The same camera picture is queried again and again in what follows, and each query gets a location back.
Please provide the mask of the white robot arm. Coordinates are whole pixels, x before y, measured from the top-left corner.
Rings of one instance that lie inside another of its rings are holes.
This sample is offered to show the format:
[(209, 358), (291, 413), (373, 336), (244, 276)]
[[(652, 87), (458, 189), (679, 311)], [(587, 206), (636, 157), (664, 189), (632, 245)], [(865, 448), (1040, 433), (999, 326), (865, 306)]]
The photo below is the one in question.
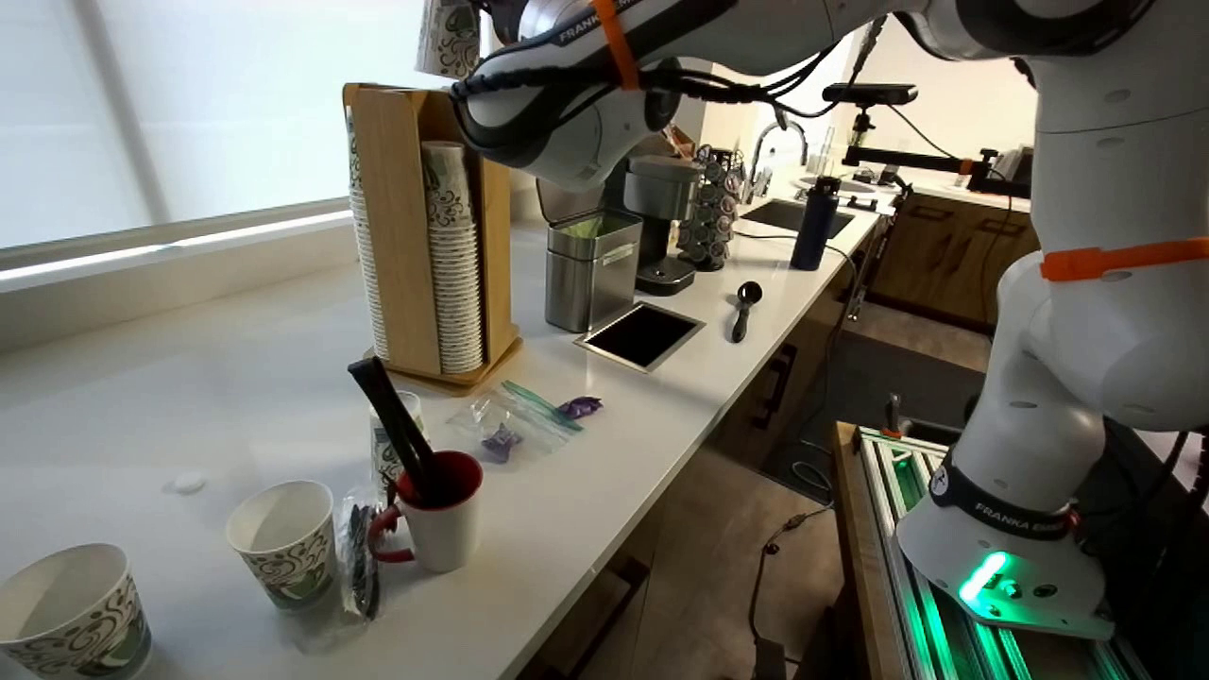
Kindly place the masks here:
[(1040, 96), (1040, 251), (999, 282), (982, 392), (897, 546), (982, 623), (1103, 640), (1073, 494), (1116, 424), (1209, 424), (1209, 0), (520, 0), (453, 113), (480, 154), (597, 185), (714, 91), (688, 58), (762, 81), (880, 16), (941, 60), (1011, 58)]

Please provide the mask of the green lit robot base rail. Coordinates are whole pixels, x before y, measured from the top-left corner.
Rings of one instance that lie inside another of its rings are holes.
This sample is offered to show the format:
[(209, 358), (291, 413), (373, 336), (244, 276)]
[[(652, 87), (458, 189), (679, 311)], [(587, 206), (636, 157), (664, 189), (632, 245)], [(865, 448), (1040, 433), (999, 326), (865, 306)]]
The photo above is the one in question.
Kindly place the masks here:
[(928, 500), (941, 441), (887, 438), (875, 428), (830, 432), (835, 509), (845, 591), (859, 613), (868, 680), (1147, 680), (1116, 635), (1103, 572), (1073, 539), (1023, 546), (975, 534), (937, 535), (957, 555), (947, 580), (928, 580), (897, 539)]

